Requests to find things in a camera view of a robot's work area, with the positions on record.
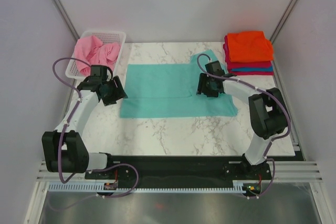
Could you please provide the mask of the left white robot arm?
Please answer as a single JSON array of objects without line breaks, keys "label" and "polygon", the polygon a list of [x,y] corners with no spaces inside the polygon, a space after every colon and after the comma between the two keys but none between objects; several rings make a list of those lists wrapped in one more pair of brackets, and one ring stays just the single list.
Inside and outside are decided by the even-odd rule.
[{"label": "left white robot arm", "polygon": [[45,132],[41,138],[47,170],[58,173],[63,184],[70,180],[64,177],[64,173],[73,177],[75,174],[97,171],[103,178],[111,178],[115,165],[108,161],[109,154],[89,152],[82,134],[100,102],[110,106],[128,96],[120,78],[114,76],[109,67],[102,65],[92,65],[89,75],[72,89],[77,99],[71,103],[58,126],[53,131]]}]

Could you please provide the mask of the aluminium frame post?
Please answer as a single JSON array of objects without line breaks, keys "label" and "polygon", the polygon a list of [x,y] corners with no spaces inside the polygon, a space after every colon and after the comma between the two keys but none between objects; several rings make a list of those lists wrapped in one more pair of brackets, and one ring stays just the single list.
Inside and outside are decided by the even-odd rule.
[{"label": "aluminium frame post", "polygon": [[291,13],[293,12],[295,6],[298,4],[299,0],[290,0],[287,7],[285,8],[284,13],[282,14],[274,32],[270,37],[270,42],[272,44],[275,43],[277,37],[279,36],[280,32],[282,31],[283,27],[285,26],[287,20],[289,19]]},{"label": "aluminium frame post", "polygon": [[51,0],[53,5],[56,7],[59,15],[61,16],[63,22],[65,23],[67,29],[69,30],[70,34],[72,35],[74,40],[78,40],[80,38],[72,20],[70,19],[64,5],[62,4],[61,0]]}]

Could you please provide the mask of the teal t shirt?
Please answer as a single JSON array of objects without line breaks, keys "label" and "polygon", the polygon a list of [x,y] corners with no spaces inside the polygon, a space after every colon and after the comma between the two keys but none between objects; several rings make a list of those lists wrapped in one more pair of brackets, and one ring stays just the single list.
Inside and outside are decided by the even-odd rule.
[{"label": "teal t shirt", "polygon": [[191,56],[189,63],[128,65],[125,78],[127,98],[121,103],[123,119],[235,117],[232,96],[198,95],[201,69],[217,60],[212,50]]}]

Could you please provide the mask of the left aluminium frame post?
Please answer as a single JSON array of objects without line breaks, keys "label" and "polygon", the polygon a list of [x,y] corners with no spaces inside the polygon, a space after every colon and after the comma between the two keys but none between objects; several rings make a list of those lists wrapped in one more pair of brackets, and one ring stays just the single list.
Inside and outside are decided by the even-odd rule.
[{"label": "left aluminium frame post", "polygon": [[61,16],[63,22],[65,23],[67,29],[69,30],[70,34],[72,35],[74,40],[78,40],[80,38],[72,20],[70,19],[64,5],[62,4],[61,0],[51,0],[53,5],[56,7],[59,15]]}]

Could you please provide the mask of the bottom magenta folded t shirt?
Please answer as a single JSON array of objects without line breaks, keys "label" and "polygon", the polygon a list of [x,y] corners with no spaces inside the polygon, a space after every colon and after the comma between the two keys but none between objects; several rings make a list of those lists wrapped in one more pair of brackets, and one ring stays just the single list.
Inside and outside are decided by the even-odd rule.
[{"label": "bottom magenta folded t shirt", "polygon": [[236,76],[273,76],[274,72],[264,72],[264,71],[228,71]]}]

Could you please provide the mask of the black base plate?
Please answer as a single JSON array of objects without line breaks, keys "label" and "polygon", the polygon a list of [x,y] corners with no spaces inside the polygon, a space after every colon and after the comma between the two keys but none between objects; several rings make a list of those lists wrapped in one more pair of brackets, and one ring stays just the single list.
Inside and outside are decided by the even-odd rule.
[{"label": "black base plate", "polygon": [[109,156],[106,172],[86,173],[85,179],[116,179],[130,188],[229,187],[235,180],[270,180],[267,169],[244,176],[238,172],[242,156]]}]

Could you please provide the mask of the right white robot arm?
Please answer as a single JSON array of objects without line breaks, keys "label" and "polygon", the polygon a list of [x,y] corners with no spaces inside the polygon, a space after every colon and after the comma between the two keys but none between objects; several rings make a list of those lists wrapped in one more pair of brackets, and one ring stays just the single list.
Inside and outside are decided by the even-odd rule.
[{"label": "right white robot arm", "polygon": [[226,74],[219,61],[210,61],[200,67],[197,94],[217,98],[231,95],[249,106],[249,118],[254,132],[247,151],[242,155],[238,172],[245,178],[254,178],[267,169],[266,157],[274,140],[290,132],[290,117],[281,91],[278,88],[262,90]]}]

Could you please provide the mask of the right aluminium frame post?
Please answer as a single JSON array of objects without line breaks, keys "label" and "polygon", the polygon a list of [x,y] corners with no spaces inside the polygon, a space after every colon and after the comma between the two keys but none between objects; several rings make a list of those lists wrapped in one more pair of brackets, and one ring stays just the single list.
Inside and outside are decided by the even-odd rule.
[{"label": "right aluminium frame post", "polygon": [[270,42],[272,44],[275,43],[277,37],[279,36],[280,32],[282,31],[283,27],[285,26],[287,20],[289,19],[291,13],[293,12],[295,6],[298,4],[299,0],[290,0],[287,7],[285,8],[284,13],[282,14],[274,32],[270,37]]}]

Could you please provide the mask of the pink t shirt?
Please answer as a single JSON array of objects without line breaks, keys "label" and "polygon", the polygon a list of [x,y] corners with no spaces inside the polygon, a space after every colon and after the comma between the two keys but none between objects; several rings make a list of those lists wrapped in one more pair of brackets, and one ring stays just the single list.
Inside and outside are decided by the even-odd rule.
[{"label": "pink t shirt", "polygon": [[91,35],[80,38],[74,49],[77,69],[83,76],[90,75],[88,65],[103,65],[114,70],[121,46],[117,42],[104,44],[98,37]]}]

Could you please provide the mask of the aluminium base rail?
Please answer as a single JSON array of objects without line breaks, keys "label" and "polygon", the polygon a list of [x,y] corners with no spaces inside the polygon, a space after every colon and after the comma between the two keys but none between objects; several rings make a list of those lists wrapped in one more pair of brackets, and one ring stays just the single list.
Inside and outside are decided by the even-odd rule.
[{"label": "aluminium base rail", "polygon": [[[322,175],[316,162],[313,161],[275,161],[275,182],[317,182]],[[43,161],[36,178],[37,182],[60,182],[57,173],[47,171]]]}]

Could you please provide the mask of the orange folded t shirt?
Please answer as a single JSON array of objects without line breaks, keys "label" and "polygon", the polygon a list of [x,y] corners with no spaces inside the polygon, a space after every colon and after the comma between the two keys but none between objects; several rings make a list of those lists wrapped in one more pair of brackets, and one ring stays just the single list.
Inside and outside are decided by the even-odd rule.
[{"label": "orange folded t shirt", "polygon": [[250,63],[273,60],[274,50],[263,31],[242,31],[227,34],[231,62]]}]

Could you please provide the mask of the blue folded t shirt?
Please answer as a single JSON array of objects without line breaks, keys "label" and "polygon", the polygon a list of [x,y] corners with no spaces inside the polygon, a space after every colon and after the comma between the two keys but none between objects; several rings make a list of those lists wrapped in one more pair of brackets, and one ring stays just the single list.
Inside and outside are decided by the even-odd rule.
[{"label": "blue folded t shirt", "polygon": [[273,72],[273,67],[268,68],[233,68],[232,72]]}]

